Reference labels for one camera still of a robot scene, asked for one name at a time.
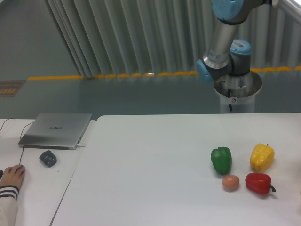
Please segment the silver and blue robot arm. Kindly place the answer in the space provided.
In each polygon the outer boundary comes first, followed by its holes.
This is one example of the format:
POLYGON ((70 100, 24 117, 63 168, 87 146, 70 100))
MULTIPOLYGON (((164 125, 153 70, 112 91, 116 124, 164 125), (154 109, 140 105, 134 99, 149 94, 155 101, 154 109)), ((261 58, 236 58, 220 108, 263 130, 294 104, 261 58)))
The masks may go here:
POLYGON ((206 82, 234 73, 235 63, 230 47, 239 25, 247 19, 252 9, 269 4, 301 22, 299 0, 213 0, 211 3, 218 23, 209 50, 196 63, 197 72, 206 82))

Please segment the person's hand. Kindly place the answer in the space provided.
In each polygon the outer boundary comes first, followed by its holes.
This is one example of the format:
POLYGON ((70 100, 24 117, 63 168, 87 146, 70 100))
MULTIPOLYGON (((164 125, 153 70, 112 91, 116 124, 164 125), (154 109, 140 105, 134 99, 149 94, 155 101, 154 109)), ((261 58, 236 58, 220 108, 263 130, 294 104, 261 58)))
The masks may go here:
POLYGON ((4 170, 1 178, 0 186, 16 187, 20 190, 25 176, 25 167, 23 165, 15 165, 4 170))

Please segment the white sleeve forearm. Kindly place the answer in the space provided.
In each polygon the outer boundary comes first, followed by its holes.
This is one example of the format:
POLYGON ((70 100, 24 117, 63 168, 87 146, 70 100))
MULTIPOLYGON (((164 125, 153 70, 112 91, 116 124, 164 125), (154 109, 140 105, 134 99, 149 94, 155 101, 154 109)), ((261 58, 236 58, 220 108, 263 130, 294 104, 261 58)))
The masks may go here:
POLYGON ((17 197, 19 189, 16 186, 0 187, 0 225, 14 226, 18 210, 17 197))

